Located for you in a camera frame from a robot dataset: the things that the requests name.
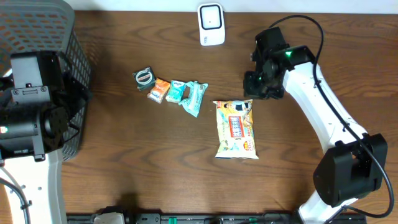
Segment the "colorful snack package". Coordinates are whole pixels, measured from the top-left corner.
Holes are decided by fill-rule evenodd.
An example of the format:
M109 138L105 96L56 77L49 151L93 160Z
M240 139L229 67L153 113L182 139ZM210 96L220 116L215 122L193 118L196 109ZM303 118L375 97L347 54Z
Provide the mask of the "colorful snack package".
M152 88L155 85L156 77L150 67L134 72L132 75L136 79L139 91Z
M182 105L185 111L197 118L200 111L201 99L205 94L207 86L207 83L199 84L197 81L188 82L187 87L191 89L189 97L187 99L183 99L178 105Z
M254 145L252 100L214 101L220 146L216 158L258 159Z
M148 93L148 98L161 103L167 90L170 88L170 83L161 79L156 79L155 87Z
M179 103L185 91L185 82L172 80L169 93L166 96L167 102Z

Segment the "wooden table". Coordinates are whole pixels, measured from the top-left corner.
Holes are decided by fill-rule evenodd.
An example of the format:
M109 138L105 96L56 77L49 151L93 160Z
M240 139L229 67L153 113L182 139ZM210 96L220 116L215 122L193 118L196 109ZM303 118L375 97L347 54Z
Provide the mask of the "wooden table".
M254 102L259 160L215 159L212 101L242 98L243 74L254 69L255 35L286 15L226 13L226 42L202 47L196 13L76 12L76 33L95 68L94 98L81 152L63 166L67 212L120 204L167 213L251 213L303 204L314 191L322 150L290 95ZM355 120L387 140L386 170L397 191L398 16L311 16L325 30L322 72ZM280 27L291 45L317 51L320 38L310 22L293 19ZM198 118L138 91L132 72L148 65L165 80L209 84ZM383 183L355 206L381 213L387 204ZM369 222L397 223L397 211ZM0 220L11 222L4 200Z

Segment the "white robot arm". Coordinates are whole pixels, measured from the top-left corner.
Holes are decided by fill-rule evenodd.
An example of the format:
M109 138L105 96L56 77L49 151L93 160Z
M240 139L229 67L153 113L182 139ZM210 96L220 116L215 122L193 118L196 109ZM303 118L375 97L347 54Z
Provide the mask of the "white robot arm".
M12 72L0 77L0 91L8 93L0 95L0 181L15 224L67 222L62 147L78 138L80 127L71 120L87 104L90 92L70 72L62 72L62 55L12 54ZM68 127L76 133L65 139Z
M349 143L355 141L355 138L344 130L343 125L338 121L322 96L320 96L318 89L314 88L312 67L313 64L307 62L296 65L292 71L286 71L283 86L304 111L319 138L323 153L325 153L328 149L335 146L335 142L343 141L344 143ZM358 136L366 133L366 130L348 114L338 101L326 83L319 65L317 65L317 75L318 79L322 81L321 86L324 92L333 103L333 106L339 111L339 114L350 124L351 129ZM310 199L299 208L298 212L304 223L324 223L336 212L339 212L342 206L349 205L355 201L357 199L352 198L343 202L340 206L331 207L315 191Z

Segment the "white arm segment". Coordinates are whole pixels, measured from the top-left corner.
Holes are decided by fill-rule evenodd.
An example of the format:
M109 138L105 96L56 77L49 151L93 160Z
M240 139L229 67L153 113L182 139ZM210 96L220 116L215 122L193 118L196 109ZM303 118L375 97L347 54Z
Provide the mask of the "white arm segment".
M286 71L283 86L304 111L319 138L323 153L325 153L328 149L335 147L335 142L343 141L344 143L349 143L355 141L355 138L343 129L343 125L325 103L318 88L314 88L312 67L313 64L307 62L296 65L295 69L292 71ZM337 97L326 83L319 65L317 65L317 77L321 81L320 85L333 106L349 124L350 128L359 137L362 137L362 134L366 133L366 130L343 108L343 105L338 101ZM352 198L343 202L340 206L332 208L325 204L319 197L317 191L315 191L310 199L299 208L298 212L304 223L324 223L331 218L341 206L349 205L356 200L356 198Z
M25 193L31 224L67 223L62 194L61 149L45 155L45 161L35 162L33 156L6 159L0 177L16 185ZM6 187L13 224L24 224L21 202L11 189Z

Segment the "black mount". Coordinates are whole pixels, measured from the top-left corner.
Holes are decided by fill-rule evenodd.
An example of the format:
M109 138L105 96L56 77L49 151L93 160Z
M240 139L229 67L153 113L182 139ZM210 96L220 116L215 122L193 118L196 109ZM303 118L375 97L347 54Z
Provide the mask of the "black mount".
M381 134L363 135L363 142L384 168L387 142ZM313 173L320 198L335 207L351 198L363 198L380 189L382 174L357 141L328 149Z
M313 62L314 59L307 46L290 47L279 27L262 31L256 36L256 49L252 54L256 71L244 74L244 95L255 99L282 98L286 70L291 71L295 65Z
M12 75L0 78L0 166L21 156L44 161L63 146L69 121L91 98L72 66L62 71L60 58L67 60L52 51L11 55Z

